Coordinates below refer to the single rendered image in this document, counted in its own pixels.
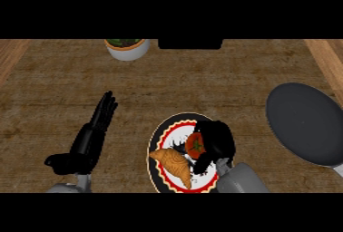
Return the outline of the black appliance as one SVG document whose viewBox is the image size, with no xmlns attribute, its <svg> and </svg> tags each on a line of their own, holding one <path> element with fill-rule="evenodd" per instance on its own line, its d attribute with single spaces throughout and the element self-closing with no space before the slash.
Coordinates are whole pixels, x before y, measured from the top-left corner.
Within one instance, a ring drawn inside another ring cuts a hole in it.
<svg viewBox="0 0 343 232">
<path fill-rule="evenodd" d="M 162 49 L 220 50 L 222 48 L 222 39 L 160 39 L 159 47 Z"/>
</svg>

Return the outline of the white pot with green plant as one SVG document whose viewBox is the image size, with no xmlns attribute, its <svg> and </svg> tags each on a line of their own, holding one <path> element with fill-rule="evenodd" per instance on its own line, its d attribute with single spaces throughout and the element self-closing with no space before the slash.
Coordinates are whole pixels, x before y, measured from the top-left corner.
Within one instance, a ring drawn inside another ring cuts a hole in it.
<svg viewBox="0 0 343 232">
<path fill-rule="evenodd" d="M 120 61 L 134 61 L 140 59 L 149 52 L 151 47 L 151 40 L 141 39 L 137 44 L 126 47 L 115 46 L 109 41 L 106 41 L 107 49 L 112 56 Z"/>
</svg>

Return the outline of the white plate with red rim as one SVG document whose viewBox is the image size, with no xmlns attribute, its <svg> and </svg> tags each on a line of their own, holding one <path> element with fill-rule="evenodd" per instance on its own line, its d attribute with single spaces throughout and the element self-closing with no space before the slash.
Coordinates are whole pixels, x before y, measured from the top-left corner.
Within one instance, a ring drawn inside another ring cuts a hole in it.
<svg viewBox="0 0 343 232">
<path fill-rule="evenodd" d="M 194 167 L 196 159 L 187 154 L 184 145 L 194 133 L 199 121 L 211 121 L 211 118 L 191 112 L 171 116 L 157 127 L 149 146 L 149 152 L 159 149 L 177 149 L 181 156 L 188 160 L 190 168 Z M 220 174 L 215 163 L 211 163 L 203 174 L 191 174 L 191 188 L 187 188 L 181 178 L 174 176 L 157 159 L 147 157 L 147 163 L 150 180 L 160 193 L 215 193 L 218 191 Z"/>
</svg>

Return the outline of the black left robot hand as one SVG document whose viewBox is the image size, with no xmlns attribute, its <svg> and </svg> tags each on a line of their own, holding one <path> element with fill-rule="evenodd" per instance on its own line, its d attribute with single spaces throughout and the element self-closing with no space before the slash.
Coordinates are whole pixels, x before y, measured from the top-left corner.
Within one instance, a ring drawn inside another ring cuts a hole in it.
<svg viewBox="0 0 343 232">
<path fill-rule="evenodd" d="M 79 131 L 70 151 L 49 155 L 47 158 L 45 164 L 52 167 L 57 175 L 92 173 L 101 157 L 109 126 L 117 107 L 113 91 L 109 91 L 97 105 L 92 119 Z"/>
</svg>

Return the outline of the dark grey pan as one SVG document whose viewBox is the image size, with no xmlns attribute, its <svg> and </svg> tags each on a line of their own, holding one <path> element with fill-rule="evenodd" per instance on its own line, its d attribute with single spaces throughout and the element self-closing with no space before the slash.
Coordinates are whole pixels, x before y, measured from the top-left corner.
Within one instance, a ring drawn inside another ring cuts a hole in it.
<svg viewBox="0 0 343 232">
<path fill-rule="evenodd" d="M 282 84 L 265 103 L 268 124 L 283 146 L 343 178 L 343 109 L 304 83 Z"/>
</svg>

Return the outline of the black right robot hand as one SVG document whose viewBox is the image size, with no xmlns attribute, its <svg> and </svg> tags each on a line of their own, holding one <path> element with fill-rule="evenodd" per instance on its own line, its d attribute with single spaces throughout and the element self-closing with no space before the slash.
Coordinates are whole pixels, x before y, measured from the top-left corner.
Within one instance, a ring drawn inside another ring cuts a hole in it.
<svg viewBox="0 0 343 232">
<path fill-rule="evenodd" d="M 202 133 L 206 151 L 194 164 L 193 173 L 203 174 L 211 163 L 225 160 L 233 166 L 237 145 L 230 126 L 222 121 L 199 121 L 194 132 Z"/>
</svg>

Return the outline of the red tomato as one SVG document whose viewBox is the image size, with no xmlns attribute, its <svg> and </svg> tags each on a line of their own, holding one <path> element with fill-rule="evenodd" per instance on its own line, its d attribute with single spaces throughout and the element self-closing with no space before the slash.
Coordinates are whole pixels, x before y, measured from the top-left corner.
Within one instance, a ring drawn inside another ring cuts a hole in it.
<svg viewBox="0 0 343 232">
<path fill-rule="evenodd" d="M 185 142 L 185 151 L 193 159 L 199 159 L 200 155 L 206 152 L 203 136 L 200 132 L 194 132 Z"/>
</svg>

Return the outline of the golden croissant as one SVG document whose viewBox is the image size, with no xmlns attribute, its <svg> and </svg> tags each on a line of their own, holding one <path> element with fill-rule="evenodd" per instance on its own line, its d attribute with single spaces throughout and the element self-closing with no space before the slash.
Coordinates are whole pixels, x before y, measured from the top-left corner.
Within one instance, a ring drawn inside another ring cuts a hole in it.
<svg viewBox="0 0 343 232">
<path fill-rule="evenodd" d="M 150 157 L 160 161 L 168 172 L 181 179 L 187 189 L 193 187 L 188 160 L 175 149 L 160 149 L 150 153 Z"/>
</svg>

